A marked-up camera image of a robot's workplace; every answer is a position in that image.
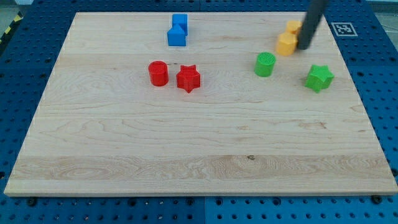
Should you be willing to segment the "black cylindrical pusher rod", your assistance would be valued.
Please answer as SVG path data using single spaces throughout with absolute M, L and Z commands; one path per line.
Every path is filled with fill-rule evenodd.
M 297 37 L 297 48 L 299 50 L 306 50 L 309 48 L 328 3 L 329 0 L 312 0 L 310 2 L 307 13 L 302 22 L 302 28 Z

